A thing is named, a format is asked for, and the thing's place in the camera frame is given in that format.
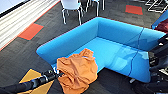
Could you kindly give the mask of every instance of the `floor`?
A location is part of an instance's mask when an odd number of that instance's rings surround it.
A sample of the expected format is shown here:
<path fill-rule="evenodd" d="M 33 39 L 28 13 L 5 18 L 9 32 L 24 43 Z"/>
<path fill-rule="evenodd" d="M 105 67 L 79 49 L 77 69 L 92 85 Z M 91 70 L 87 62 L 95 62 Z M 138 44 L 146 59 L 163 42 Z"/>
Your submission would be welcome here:
<path fill-rule="evenodd" d="M 102 10 L 100 2 L 99 16 L 113 20 L 126 22 L 138 26 L 150 28 L 160 13 L 148 12 L 148 6 L 144 3 L 129 0 L 105 0 L 105 10 Z M 83 8 L 86 7 L 86 0 L 82 0 Z M 143 15 L 125 12 L 126 5 L 142 7 Z M 62 6 L 59 2 L 35 24 L 42 25 L 43 28 L 31 40 L 17 37 L 7 47 L 0 51 L 0 87 L 18 83 L 29 69 L 38 72 L 45 72 L 51 66 L 36 54 L 36 49 L 45 42 L 60 36 L 61 34 L 79 25 L 78 13 L 69 11 L 66 15 L 67 24 L 63 24 Z M 81 18 L 82 23 L 96 17 L 96 4 L 89 7 L 88 12 Z M 118 74 L 114 71 L 103 69 L 98 73 L 98 79 L 90 84 L 88 90 L 83 94 L 135 94 L 129 84 L 130 78 Z M 48 94 L 63 94 L 62 88 L 56 79 Z"/>

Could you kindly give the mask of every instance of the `red carpet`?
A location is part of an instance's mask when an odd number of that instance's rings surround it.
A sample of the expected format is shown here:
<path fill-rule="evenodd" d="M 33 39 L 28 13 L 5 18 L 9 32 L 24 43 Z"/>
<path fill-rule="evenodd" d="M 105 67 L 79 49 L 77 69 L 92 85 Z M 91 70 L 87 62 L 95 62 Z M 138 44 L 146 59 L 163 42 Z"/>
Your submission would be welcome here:
<path fill-rule="evenodd" d="M 38 24 L 31 24 L 23 33 L 21 33 L 18 37 L 31 40 L 41 29 L 43 26 Z"/>
<path fill-rule="evenodd" d="M 143 15 L 142 7 L 137 7 L 137 6 L 132 6 L 132 5 L 126 5 L 125 12 Z"/>

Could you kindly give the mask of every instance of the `orange cloth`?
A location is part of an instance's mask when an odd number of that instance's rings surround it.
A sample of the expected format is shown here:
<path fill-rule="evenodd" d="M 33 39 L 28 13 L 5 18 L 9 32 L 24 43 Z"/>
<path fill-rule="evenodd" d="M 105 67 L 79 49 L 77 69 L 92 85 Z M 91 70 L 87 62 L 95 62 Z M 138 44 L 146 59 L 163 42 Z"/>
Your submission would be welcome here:
<path fill-rule="evenodd" d="M 57 59 L 57 70 L 64 74 L 58 80 L 65 94 L 80 94 L 97 79 L 97 65 L 93 52 L 84 49 L 79 54 Z"/>

